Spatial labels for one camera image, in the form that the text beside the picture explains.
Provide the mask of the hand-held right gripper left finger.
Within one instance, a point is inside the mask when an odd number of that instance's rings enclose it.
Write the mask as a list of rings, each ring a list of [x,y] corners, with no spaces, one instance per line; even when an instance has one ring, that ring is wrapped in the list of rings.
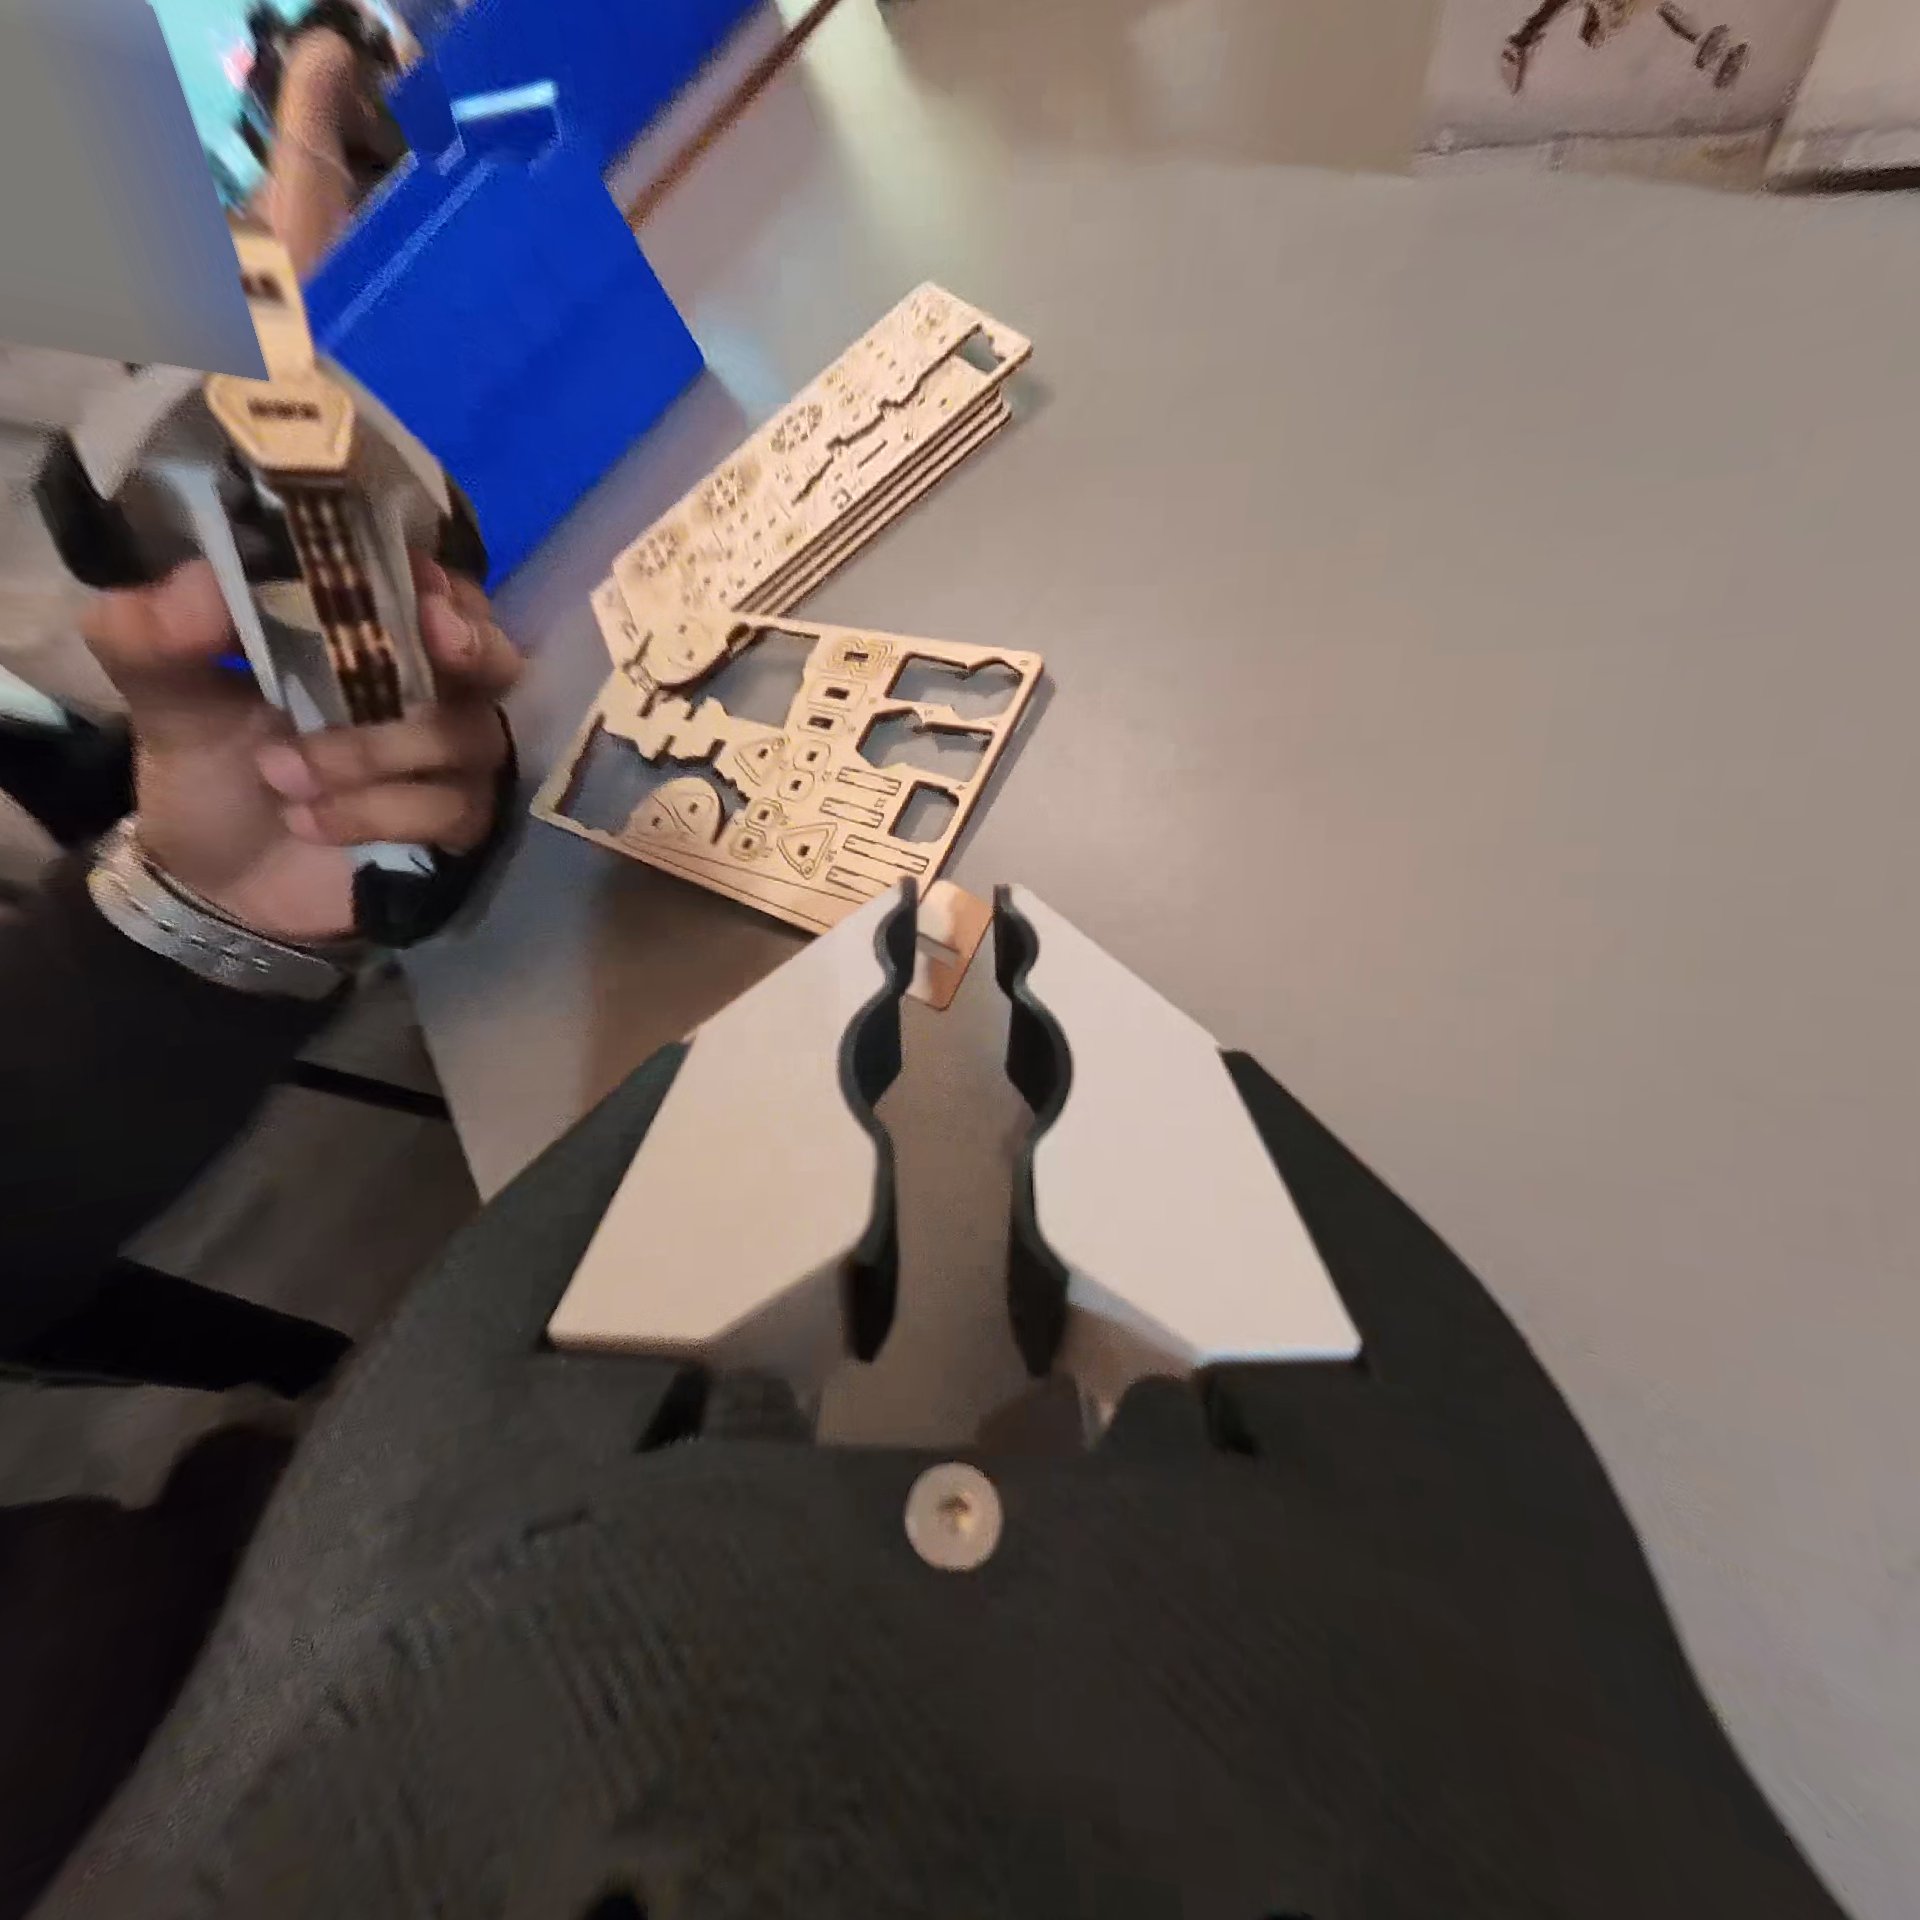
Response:
[[[704,1022],[546,1320],[562,1352],[780,1382],[816,1424],[899,1295],[897,1147],[920,958],[905,879]]]

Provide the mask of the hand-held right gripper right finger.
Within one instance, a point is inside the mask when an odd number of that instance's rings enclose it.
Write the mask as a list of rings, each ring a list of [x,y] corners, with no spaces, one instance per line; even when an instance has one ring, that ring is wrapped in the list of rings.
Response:
[[[1360,1333],[1216,1037],[1023,885],[997,891],[1003,1070],[1032,1118],[1007,1303],[1096,1442],[1143,1381],[1351,1362]]]

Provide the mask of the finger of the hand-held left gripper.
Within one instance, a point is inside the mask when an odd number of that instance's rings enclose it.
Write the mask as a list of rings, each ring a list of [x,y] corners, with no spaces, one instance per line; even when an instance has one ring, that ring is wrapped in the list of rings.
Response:
[[[169,496],[192,544],[210,565],[242,654],[269,704],[297,734],[323,732],[321,630],[260,605],[216,470],[208,464],[159,460],[149,464],[147,478]]]
[[[367,524],[363,549],[373,598],[389,643],[394,709],[420,706],[433,671],[420,637],[413,556],[440,544],[451,511],[441,464],[394,416],[360,416],[352,438],[352,490]]]

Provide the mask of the wooden model assembly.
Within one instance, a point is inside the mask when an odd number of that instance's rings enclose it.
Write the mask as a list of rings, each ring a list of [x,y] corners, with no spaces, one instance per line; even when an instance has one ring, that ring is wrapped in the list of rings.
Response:
[[[248,579],[266,611],[321,630],[323,732],[389,725],[409,709],[391,706],[352,438],[360,416],[391,414],[315,347],[282,244],[260,228],[233,228],[232,243],[266,375],[207,375],[203,403],[232,445],[228,478],[248,482],[224,503],[248,501],[258,525]]]

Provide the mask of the small slotted wooden piece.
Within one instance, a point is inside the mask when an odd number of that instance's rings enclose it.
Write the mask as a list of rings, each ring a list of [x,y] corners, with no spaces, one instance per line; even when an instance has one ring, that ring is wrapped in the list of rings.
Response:
[[[993,901],[952,879],[923,885],[907,994],[935,1013],[952,1007],[989,931]]]

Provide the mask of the person's left forearm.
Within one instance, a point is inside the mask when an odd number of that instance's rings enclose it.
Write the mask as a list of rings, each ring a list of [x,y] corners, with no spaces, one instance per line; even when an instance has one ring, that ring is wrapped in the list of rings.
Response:
[[[4,901],[4,1364],[296,1398],[347,1334],[136,1263],[125,1246],[250,1128],[363,974],[323,1000],[256,998],[159,960],[90,899],[104,836]]]

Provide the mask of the grey desk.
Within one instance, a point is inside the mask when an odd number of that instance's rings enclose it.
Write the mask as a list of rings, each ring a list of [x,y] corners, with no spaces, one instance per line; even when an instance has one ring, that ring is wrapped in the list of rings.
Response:
[[[848,5],[666,200],[713,383],[503,591],[593,579],[911,284],[1025,416],[819,616],[1040,650],[963,874],[1252,1052],[1340,1278],[1464,1262],[1627,1509],[1712,1712],[1641,1710],[1485,1344],[1234,1378],[1226,1450],[631,1455],[536,1778],[648,1915],[1916,1915],[1916,204],[1289,165],[1281,5]]]

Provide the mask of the person's left hand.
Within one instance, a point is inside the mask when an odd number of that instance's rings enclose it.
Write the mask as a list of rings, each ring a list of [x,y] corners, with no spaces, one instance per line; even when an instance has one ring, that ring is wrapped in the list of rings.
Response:
[[[88,647],[128,709],[140,846],[228,920],[336,944],[354,927],[354,848],[487,842],[521,658],[480,583],[425,554],[412,565],[436,700],[370,728],[300,736],[219,667],[228,614],[203,560],[88,605]]]

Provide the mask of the blue plastic bin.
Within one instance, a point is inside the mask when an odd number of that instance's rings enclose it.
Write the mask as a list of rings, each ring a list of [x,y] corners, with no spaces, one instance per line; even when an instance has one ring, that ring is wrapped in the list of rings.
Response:
[[[389,103],[413,152],[609,170],[730,40],[780,5],[476,2],[420,27],[420,58]]]
[[[408,157],[304,286],[319,346],[467,494],[492,587],[528,562],[703,376],[548,79],[391,96]]]

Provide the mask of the silver wristwatch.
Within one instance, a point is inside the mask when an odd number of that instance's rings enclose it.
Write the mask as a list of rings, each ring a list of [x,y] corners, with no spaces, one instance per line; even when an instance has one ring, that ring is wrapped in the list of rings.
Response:
[[[296,944],[232,919],[149,859],[132,819],[96,846],[88,895],[132,947],[224,991],[325,1000],[373,958],[360,941]]]

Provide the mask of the wooden parts sheet with cutouts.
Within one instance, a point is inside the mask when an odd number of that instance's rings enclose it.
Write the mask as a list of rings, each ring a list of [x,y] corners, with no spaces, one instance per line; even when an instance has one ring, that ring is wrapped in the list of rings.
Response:
[[[691,678],[623,664],[532,816],[805,933],[944,875],[1045,658],[737,614]]]

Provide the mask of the stack of wooden parts sheets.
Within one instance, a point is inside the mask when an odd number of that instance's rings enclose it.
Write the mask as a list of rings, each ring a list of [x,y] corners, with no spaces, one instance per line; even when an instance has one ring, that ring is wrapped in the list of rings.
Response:
[[[616,671],[679,687],[793,611],[1010,418],[1034,346],[928,282],[626,544],[593,590]]]

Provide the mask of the white instruction booklet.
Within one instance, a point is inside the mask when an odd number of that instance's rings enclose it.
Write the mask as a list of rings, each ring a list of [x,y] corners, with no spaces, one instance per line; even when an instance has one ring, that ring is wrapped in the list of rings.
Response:
[[[1916,2],[1449,2],[1416,170],[1916,187]]]

